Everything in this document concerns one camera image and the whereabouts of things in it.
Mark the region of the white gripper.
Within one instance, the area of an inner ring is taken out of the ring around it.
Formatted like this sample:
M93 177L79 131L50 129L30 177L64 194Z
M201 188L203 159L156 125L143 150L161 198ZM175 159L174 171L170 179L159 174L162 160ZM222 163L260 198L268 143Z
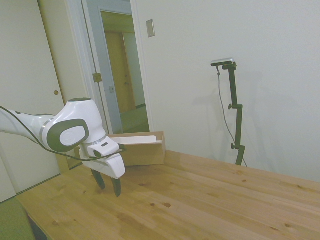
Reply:
M101 173L111 177L114 194L117 198L122 193L120 177L126 172L123 158L118 153L119 150L119 146L94 146L88 148L81 146L79 150L82 163L91 169L92 175L101 190L105 189L105 182Z

